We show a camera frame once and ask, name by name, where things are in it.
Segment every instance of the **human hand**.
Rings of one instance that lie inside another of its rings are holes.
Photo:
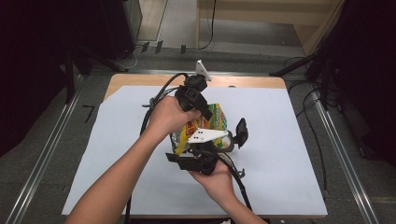
[[[233,191],[233,179],[228,167],[218,161],[215,170],[211,175],[203,175],[199,172],[189,172],[190,175],[200,183],[206,190],[206,193],[213,201],[220,206],[229,200],[235,199]]]
[[[156,106],[148,123],[148,130],[155,130],[165,137],[180,130],[188,121],[201,115],[198,110],[184,112],[175,97],[165,96]]]

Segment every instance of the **white paper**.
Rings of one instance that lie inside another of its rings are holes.
[[[68,215],[87,188],[137,139],[149,102],[161,87],[124,86],[100,106],[86,152],[64,206]],[[228,130],[245,118],[248,140],[230,154],[253,211],[275,217],[321,217],[327,211],[318,181],[284,89],[206,88],[209,104],[220,103]],[[171,143],[158,145],[134,189],[132,215],[225,215],[205,190],[166,159]],[[243,202],[234,182],[234,189]]]

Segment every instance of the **table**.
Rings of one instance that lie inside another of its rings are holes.
[[[70,190],[63,214],[137,139],[149,97],[171,76],[115,75],[93,126],[90,142]],[[181,84],[183,77],[176,80]],[[245,117],[249,139],[230,156],[238,169],[253,210],[260,217],[321,218],[327,215],[318,181],[287,94],[279,77],[213,77],[203,96],[219,102],[228,129]],[[133,193],[131,214],[136,218],[227,217],[185,171],[167,161],[169,139],[160,143]],[[243,201],[234,184],[237,197]]]
[[[196,48],[200,19],[212,19],[214,1],[206,1],[197,0]],[[335,25],[343,4],[344,0],[218,0],[215,20],[292,24],[305,55],[309,55]]]

